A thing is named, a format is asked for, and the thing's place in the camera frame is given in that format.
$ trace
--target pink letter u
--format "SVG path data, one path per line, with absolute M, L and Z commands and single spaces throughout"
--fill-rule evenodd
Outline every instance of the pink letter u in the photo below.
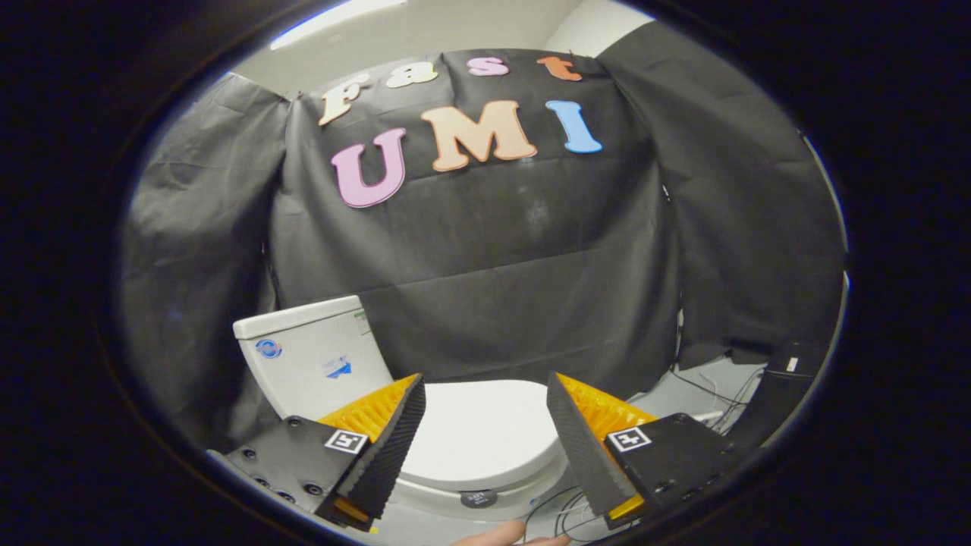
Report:
M 375 137 L 374 144 L 381 147 L 385 155 L 385 179 L 372 186 L 366 186 L 361 176 L 363 144 L 355 144 L 334 155 L 330 163 L 337 167 L 337 188 L 345 203 L 355 209 L 370 207 L 388 199 L 401 188 L 405 182 L 405 159 L 401 153 L 403 136 L 405 129 L 399 127 Z

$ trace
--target foam letter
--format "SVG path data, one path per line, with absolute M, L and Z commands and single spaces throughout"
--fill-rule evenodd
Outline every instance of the foam letter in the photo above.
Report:
M 551 100 L 547 108 L 556 112 L 559 122 L 566 130 L 566 149 L 574 154 L 594 154 L 604 149 L 593 139 L 580 115 L 580 105 L 568 100 Z
M 553 74 L 561 80 L 578 82 L 583 79 L 581 75 L 568 70 L 569 67 L 573 66 L 573 63 L 568 60 L 563 60 L 559 57 L 543 57 L 536 62 L 547 65 L 547 68 L 550 69 L 550 74 Z
M 351 105 L 344 102 L 354 100 L 361 92 L 361 84 L 368 81 L 367 74 L 358 74 L 350 80 L 330 89 L 323 94 L 323 117 L 320 125 L 327 125 L 331 121 L 343 116 L 351 109 Z
M 500 159 L 522 159 L 536 154 L 536 147 L 529 144 L 519 126 L 515 100 L 496 100 L 486 102 L 479 122 L 475 123 L 459 112 L 454 106 L 445 106 L 421 114 L 421 118 L 431 123 L 435 131 L 435 144 L 438 145 L 438 159 L 431 166 L 436 171 L 446 172 L 460 169 L 469 164 L 469 156 L 458 151 L 458 143 L 479 161 L 488 159 L 495 136 L 495 156 Z
M 413 62 L 392 70 L 391 77 L 387 79 L 387 86 L 391 88 L 404 87 L 405 85 L 431 82 L 435 78 L 438 78 L 435 65 L 427 61 Z
M 399 127 L 375 137 L 374 144 L 380 146 L 385 154 L 385 179 L 373 186 L 365 186 L 361 177 L 363 144 L 355 144 L 334 155 L 330 163 L 337 167 L 337 188 L 345 203 L 355 209 L 370 207 L 388 199 L 401 188 L 405 181 L 405 159 L 401 153 L 403 136 L 405 129 Z
M 496 57 L 476 57 L 465 63 L 469 67 L 469 74 L 473 76 L 502 76 L 509 74 L 509 67 L 502 64 L 502 59 Z

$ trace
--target label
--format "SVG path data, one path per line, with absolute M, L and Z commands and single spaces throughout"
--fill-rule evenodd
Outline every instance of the label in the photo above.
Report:
M 611 432 L 607 434 L 607 437 L 614 442 L 620 452 L 644 447 L 651 443 L 651 439 L 637 427 Z
M 459 492 L 459 499 L 463 506 L 469 508 L 488 508 L 499 500 L 499 494 L 493 490 L 482 491 L 462 491 Z
M 284 351 L 284 348 L 272 339 L 261 339 L 256 342 L 256 350 L 259 351 L 264 358 L 276 358 Z
M 357 455 L 361 451 L 361 448 L 364 447 L 366 440 L 367 434 L 358 434 L 357 432 L 340 430 L 338 428 L 334 430 L 334 434 L 323 445 L 333 450 Z
M 354 321 L 357 323 L 357 331 L 361 332 L 361 335 L 371 331 L 371 325 L 367 322 L 367 315 L 363 311 L 354 313 Z
M 341 355 L 323 366 L 323 373 L 330 379 L 337 379 L 344 374 L 351 374 L 351 361 L 347 355 Z

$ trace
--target white sticker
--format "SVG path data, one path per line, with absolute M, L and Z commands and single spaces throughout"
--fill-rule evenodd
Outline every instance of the white sticker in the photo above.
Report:
M 361 332 L 361 335 L 371 331 L 371 325 L 367 322 L 367 315 L 363 311 L 354 313 L 354 320 L 357 322 L 357 331 Z
M 614 442 L 617 449 L 622 453 L 646 446 L 651 443 L 651 439 L 639 428 L 632 427 L 626 430 L 618 430 L 607 434 L 607 437 Z
M 323 445 L 330 449 L 357 455 L 361 451 L 361 448 L 364 447 L 365 440 L 367 440 L 367 434 L 358 434 L 357 432 L 340 430 L 338 428 L 334 430 L 334 435 Z

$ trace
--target finger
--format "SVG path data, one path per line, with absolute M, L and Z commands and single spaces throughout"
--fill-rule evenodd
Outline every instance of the finger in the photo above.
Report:
M 569 536 L 561 534 L 557 538 L 534 538 L 526 542 L 526 544 L 532 544 L 533 546 L 567 546 L 571 540 Z
M 510 546 L 525 532 L 526 526 L 520 521 L 513 520 L 493 530 L 463 538 L 452 546 Z

